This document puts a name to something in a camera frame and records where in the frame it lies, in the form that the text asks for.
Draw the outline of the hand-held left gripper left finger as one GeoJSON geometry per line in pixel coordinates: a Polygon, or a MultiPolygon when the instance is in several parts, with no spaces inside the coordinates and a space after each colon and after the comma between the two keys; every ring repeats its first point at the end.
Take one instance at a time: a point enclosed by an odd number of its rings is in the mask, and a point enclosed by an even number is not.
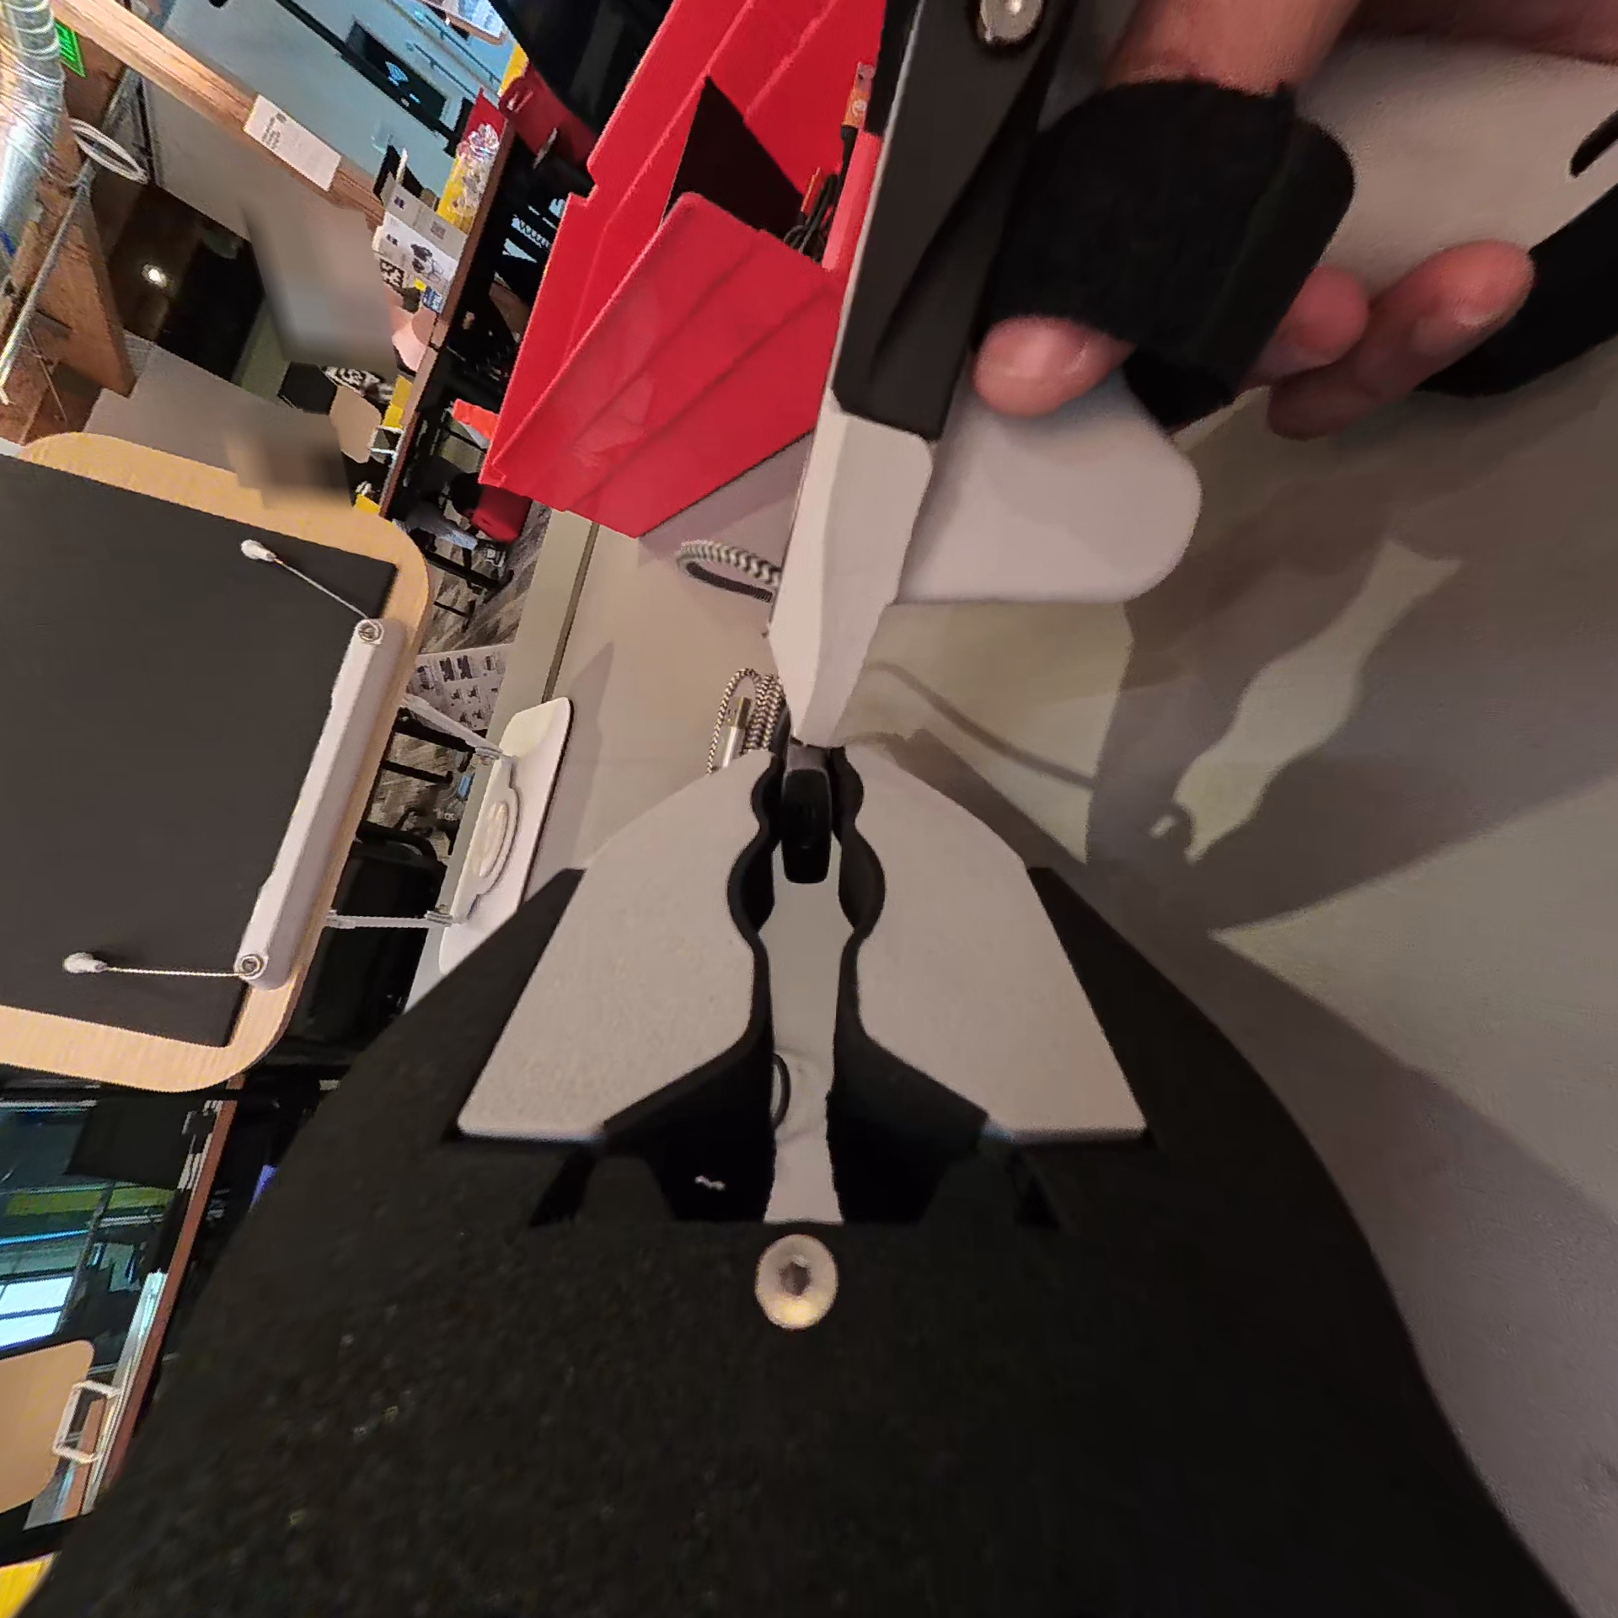
{"type": "Polygon", "coordinates": [[[772,798],[772,757],[741,755],[587,861],[466,1137],[636,1154],[661,1185],[770,1185],[772,798]]]}

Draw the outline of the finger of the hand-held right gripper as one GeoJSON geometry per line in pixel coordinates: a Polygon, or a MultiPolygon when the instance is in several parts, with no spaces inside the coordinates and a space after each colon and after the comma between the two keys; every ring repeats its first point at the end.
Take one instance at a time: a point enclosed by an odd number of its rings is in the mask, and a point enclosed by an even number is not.
{"type": "Polygon", "coordinates": [[[1202,486],[1123,380],[1036,418],[967,380],[936,447],[899,603],[1121,603],[1186,553],[1202,486]]]}
{"type": "Polygon", "coordinates": [[[767,632],[795,740],[834,740],[934,470],[917,436],[820,407],[767,632]]]}

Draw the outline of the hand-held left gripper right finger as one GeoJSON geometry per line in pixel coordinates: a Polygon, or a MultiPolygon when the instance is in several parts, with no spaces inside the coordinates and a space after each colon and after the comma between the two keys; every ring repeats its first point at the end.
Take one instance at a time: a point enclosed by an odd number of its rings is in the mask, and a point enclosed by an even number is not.
{"type": "Polygon", "coordinates": [[[836,754],[836,1185],[1140,1143],[1140,1104],[1030,869],[890,754],[836,754]]]}

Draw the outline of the red plastic bin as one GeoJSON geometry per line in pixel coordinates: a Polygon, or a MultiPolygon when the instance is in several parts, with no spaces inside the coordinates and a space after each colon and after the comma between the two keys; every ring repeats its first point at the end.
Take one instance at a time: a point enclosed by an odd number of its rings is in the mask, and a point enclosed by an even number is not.
{"type": "Polygon", "coordinates": [[[643,538],[807,436],[874,183],[884,6],[670,4],[582,164],[483,482],[643,538]],[[674,176],[705,77],[801,191],[776,239],[674,176]]]}

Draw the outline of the grey desk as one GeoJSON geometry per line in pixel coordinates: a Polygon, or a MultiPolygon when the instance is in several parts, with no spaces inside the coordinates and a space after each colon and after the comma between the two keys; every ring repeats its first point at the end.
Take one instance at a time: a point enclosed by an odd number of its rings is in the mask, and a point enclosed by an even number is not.
{"type": "Polygon", "coordinates": [[[431,1615],[1614,1615],[1614,353],[1194,459],[1163,588],[857,707],[1061,873],[1146,1143],[826,1231],[807,1331],[603,1164],[431,1615]]]}

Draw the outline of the person's right hand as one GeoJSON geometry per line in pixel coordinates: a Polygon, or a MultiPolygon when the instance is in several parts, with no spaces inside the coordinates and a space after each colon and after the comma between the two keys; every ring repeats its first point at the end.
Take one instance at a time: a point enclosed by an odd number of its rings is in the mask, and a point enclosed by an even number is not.
{"type": "MultiPolygon", "coordinates": [[[[1107,85],[1198,79],[1244,93],[1296,87],[1344,37],[1489,41],[1614,64],[1614,2],[1138,2],[1109,4],[1107,85]]],[[[1504,241],[1439,253],[1369,297],[1339,270],[1314,270],[1244,389],[1267,391],[1267,426],[1287,440],[1342,432],[1414,393],[1524,307],[1535,270],[1504,241]]],[[[976,353],[980,399],[1036,418],[1096,389],[1131,345],[1057,316],[996,324],[976,353]]]]}

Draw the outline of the black divider in red bin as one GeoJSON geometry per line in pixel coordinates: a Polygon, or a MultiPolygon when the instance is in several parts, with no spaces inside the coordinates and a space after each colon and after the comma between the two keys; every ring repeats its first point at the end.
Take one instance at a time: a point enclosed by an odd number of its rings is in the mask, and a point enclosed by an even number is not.
{"type": "Polygon", "coordinates": [[[803,193],[713,77],[705,77],[697,93],[664,210],[686,197],[701,197],[745,228],[776,239],[786,239],[801,216],[803,193]]]}

